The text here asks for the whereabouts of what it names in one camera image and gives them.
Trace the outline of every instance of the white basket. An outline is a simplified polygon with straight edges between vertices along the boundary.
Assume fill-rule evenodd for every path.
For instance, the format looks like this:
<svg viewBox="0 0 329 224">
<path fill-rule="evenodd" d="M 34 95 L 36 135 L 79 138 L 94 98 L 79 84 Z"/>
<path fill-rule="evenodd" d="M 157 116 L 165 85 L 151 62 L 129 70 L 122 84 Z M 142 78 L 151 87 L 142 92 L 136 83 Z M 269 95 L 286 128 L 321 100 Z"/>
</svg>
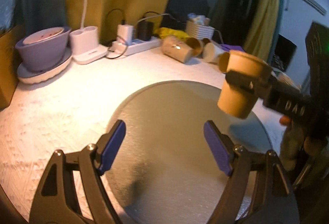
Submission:
<svg viewBox="0 0 329 224">
<path fill-rule="evenodd" d="M 197 25 L 192 21 L 187 21 L 185 31 L 189 36 L 202 40 L 204 38 L 212 39 L 214 30 L 211 26 Z"/>
</svg>

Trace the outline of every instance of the purple bowl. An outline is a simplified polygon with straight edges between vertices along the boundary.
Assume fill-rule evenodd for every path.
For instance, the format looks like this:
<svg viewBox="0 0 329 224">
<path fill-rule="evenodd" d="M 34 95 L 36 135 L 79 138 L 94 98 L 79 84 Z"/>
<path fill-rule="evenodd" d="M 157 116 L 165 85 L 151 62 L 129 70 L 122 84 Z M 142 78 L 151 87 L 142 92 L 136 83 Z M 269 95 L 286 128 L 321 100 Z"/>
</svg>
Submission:
<svg viewBox="0 0 329 224">
<path fill-rule="evenodd" d="M 45 41 L 23 44 L 25 38 L 16 43 L 15 48 L 23 59 L 24 66 L 32 72 L 38 72 L 54 67 L 63 57 L 71 28 Z"/>
</svg>

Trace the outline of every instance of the cardboard box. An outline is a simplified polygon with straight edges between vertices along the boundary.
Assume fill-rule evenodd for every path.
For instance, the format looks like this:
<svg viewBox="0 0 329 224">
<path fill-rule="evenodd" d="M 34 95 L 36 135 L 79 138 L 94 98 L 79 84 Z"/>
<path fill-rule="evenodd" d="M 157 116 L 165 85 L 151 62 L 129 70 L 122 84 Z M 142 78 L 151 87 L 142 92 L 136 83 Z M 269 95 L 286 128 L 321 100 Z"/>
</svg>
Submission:
<svg viewBox="0 0 329 224">
<path fill-rule="evenodd" d="M 10 105 L 18 84 L 16 71 L 22 61 L 15 45 L 24 36 L 24 25 L 15 26 L 0 36 L 0 109 Z"/>
</svg>

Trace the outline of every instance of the purple paper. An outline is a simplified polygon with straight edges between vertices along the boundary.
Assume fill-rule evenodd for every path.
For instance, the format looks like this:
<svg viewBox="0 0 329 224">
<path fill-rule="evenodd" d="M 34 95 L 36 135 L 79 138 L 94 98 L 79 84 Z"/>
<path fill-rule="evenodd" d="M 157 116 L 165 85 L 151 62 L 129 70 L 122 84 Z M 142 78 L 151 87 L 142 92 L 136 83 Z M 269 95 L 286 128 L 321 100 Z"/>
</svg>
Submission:
<svg viewBox="0 0 329 224">
<path fill-rule="evenodd" d="M 230 50 L 244 52 L 244 49 L 241 46 L 233 46 L 233 45 L 221 44 L 221 47 L 226 52 L 229 52 Z"/>
</svg>

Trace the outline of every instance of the white power adapter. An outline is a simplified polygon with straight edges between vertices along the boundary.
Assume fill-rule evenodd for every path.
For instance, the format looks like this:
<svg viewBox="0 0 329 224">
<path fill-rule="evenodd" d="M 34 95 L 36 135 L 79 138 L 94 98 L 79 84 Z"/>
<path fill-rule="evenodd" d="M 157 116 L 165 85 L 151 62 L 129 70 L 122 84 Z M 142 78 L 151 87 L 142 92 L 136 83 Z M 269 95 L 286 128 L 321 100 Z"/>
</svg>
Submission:
<svg viewBox="0 0 329 224">
<path fill-rule="evenodd" d="M 131 45 L 133 40 L 134 26 L 132 25 L 118 25 L 117 38 L 116 40 L 122 44 Z"/>
</svg>

